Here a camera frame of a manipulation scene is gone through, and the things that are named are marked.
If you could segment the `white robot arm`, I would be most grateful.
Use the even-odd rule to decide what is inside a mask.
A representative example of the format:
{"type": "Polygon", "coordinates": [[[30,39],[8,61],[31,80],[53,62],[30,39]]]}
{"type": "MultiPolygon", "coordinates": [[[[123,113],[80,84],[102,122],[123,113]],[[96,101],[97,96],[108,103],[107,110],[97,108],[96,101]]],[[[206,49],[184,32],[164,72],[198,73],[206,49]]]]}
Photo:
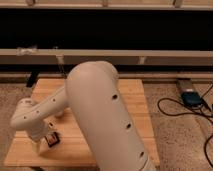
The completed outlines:
{"type": "Polygon", "coordinates": [[[34,141],[48,132],[45,119],[69,107],[100,171],[157,171],[118,89],[118,72],[107,61],[75,66],[65,83],[43,101],[24,98],[10,125],[34,141]]]}

